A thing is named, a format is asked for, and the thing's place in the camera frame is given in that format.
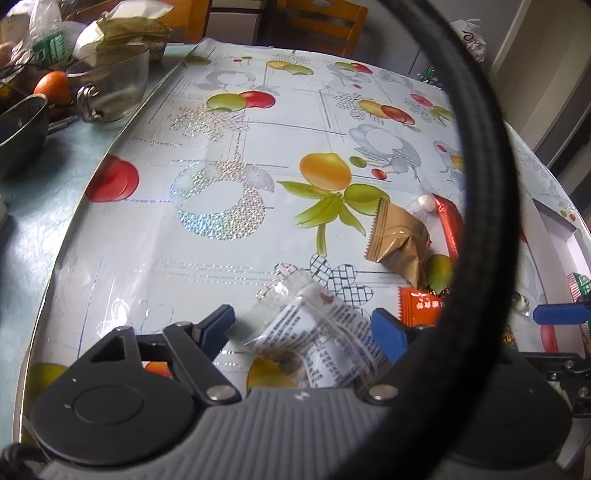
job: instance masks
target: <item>white candy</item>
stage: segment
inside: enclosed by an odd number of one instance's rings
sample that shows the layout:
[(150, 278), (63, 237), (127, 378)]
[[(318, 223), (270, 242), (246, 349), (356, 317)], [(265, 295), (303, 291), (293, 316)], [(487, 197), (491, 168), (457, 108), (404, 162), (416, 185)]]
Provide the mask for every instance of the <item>white candy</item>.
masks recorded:
[(421, 206), (422, 210), (425, 212), (432, 212), (435, 210), (435, 198), (433, 195), (421, 195), (418, 199), (418, 204)]

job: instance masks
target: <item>orange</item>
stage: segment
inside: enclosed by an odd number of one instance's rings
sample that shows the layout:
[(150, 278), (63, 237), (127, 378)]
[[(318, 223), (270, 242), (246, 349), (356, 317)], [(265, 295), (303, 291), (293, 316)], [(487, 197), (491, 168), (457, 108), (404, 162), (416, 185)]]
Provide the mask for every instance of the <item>orange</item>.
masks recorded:
[(35, 87), (34, 93), (42, 93), (50, 105), (67, 106), (72, 103), (70, 86), (65, 72), (50, 72)]

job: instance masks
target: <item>printed leaf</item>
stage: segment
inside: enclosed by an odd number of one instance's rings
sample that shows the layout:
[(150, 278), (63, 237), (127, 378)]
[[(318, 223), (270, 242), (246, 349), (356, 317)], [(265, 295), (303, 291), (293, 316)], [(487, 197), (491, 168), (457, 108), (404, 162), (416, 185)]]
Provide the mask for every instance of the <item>printed leaf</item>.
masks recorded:
[(304, 212), (294, 218), (297, 226), (311, 228), (323, 223), (332, 222), (339, 215), (340, 206), (343, 201), (336, 195), (322, 199)]
[(388, 194), (373, 185), (353, 183), (349, 185), (343, 194), (343, 200), (353, 210), (364, 215), (375, 215), (378, 210), (380, 198), (390, 201)]
[(361, 222), (357, 220), (357, 217), (349, 211), (344, 203), (340, 204), (339, 218), (345, 225), (352, 226), (355, 230), (361, 233), (361, 235), (365, 236), (365, 228), (363, 228)]
[(323, 223), (318, 226), (316, 232), (316, 251), (321, 257), (326, 256), (326, 224)]
[(322, 192), (308, 183), (300, 183), (298, 181), (278, 181), (277, 183), (283, 185), (283, 188), (292, 195), (297, 195), (305, 199), (323, 199), (330, 195), (330, 193)]

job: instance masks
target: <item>red candy wrapper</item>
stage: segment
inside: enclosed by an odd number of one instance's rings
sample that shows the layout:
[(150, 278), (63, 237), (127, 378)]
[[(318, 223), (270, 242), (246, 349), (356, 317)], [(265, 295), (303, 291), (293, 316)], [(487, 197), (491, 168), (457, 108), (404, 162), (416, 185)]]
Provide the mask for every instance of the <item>red candy wrapper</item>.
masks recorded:
[(458, 249), (462, 241), (462, 232), (464, 230), (464, 219), (457, 210), (456, 205), (439, 195), (433, 194), (435, 204), (437, 205), (437, 213), (443, 225), (443, 233), (447, 242), (447, 251), (449, 252), (449, 259), (452, 266), (456, 266)]

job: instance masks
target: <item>orange candy wrapper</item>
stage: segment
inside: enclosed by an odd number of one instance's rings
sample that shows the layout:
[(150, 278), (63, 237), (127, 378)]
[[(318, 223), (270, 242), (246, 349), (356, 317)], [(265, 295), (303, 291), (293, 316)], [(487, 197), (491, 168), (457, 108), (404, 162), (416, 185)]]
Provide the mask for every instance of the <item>orange candy wrapper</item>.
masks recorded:
[(398, 319), (408, 327), (417, 325), (435, 325), (444, 301), (435, 295), (415, 290), (410, 287), (399, 287)]

